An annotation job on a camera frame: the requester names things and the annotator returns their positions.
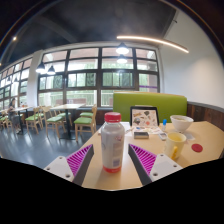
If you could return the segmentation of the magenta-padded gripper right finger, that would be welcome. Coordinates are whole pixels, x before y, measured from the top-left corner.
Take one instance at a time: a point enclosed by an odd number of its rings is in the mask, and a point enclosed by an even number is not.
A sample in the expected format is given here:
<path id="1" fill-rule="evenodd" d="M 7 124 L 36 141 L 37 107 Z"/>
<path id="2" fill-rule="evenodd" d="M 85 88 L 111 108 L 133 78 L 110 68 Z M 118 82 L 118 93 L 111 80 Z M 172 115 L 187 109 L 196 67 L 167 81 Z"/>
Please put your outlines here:
<path id="1" fill-rule="evenodd" d="M 143 186 L 182 169 L 165 154 L 155 155 L 133 144 L 128 146 L 128 154 Z"/>

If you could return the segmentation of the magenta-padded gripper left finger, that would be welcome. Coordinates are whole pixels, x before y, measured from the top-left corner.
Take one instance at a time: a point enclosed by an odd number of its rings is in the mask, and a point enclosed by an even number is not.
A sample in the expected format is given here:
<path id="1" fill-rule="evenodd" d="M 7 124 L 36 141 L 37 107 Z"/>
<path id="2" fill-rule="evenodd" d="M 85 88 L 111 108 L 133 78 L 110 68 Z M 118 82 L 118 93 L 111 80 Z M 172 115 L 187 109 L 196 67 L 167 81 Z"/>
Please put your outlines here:
<path id="1" fill-rule="evenodd" d="M 44 170 L 81 186 L 93 155 L 94 148 L 90 144 L 67 157 L 58 156 Z"/>

